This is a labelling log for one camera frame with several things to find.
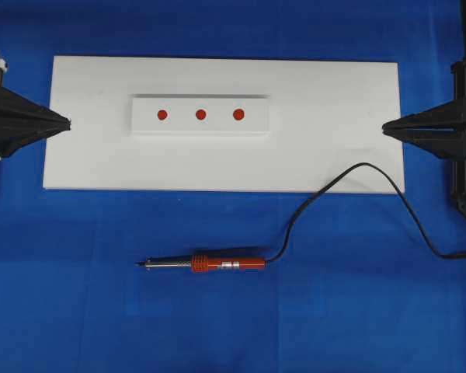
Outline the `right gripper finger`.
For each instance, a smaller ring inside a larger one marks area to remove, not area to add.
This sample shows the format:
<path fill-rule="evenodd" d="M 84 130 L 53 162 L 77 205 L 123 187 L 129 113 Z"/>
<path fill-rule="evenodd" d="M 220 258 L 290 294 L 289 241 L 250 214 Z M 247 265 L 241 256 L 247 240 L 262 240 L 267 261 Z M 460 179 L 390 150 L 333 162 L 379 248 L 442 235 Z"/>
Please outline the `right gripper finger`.
<path fill-rule="evenodd" d="M 384 129 L 383 133 L 415 145 L 440 159 L 466 159 L 466 133 L 455 131 Z"/>
<path fill-rule="evenodd" d="M 421 113 L 392 120 L 382 126 L 383 131 L 415 128 L 451 128 L 466 124 L 466 97 L 436 106 Z"/>

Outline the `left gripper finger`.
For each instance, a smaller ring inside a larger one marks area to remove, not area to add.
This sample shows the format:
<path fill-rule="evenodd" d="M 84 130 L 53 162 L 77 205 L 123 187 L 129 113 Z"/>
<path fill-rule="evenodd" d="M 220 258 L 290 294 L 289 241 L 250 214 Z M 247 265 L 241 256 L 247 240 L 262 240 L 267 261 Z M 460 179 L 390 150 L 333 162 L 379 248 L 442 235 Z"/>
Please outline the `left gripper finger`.
<path fill-rule="evenodd" d="M 70 129 L 69 123 L 0 124 L 0 157 L 8 158 L 27 145 Z"/>
<path fill-rule="evenodd" d="M 68 118 L 1 86 L 0 120 L 26 120 L 27 123 L 42 122 L 53 124 L 63 131 L 71 129 L 71 121 Z"/>

